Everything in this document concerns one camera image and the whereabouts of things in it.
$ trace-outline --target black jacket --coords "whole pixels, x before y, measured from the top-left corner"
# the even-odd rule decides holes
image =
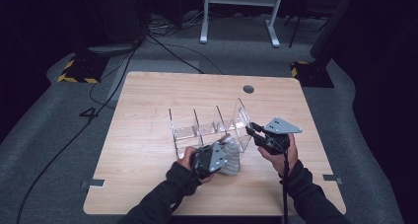
[[[190,172],[177,162],[167,172],[167,180],[157,185],[142,201],[119,220],[122,223],[168,223],[172,206],[185,195],[195,193],[201,182],[190,179]],[[325,197],[322,188],[313,184],[312,173],[301,161],[288,178],[288,193],[296,211],[307,223],[350,223]]]

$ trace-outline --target light wood tabletop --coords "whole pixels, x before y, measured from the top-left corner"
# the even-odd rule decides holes
[[[249,94],[245,85],[253,87]],[[176,160],[174,126],[213,120],[216,107],[232,118],[237,98],[250,120],[260,125],[273,117],[295,124],[299,158],[313,173],[326,197],[342,212],[345,205],[332,175],[300,83],[293,78],[130,72],[108,130],[94,174],[103,187],[90,187],[84,210],[88,214],[125,214],[165,179]],[[185,197],[174,215],[283,215],[282,186],[271,164],[256,150],[253,139],[241,153],[236,176],[216,174],[211,183]],[[297,215],[292,198],[289,214]]]

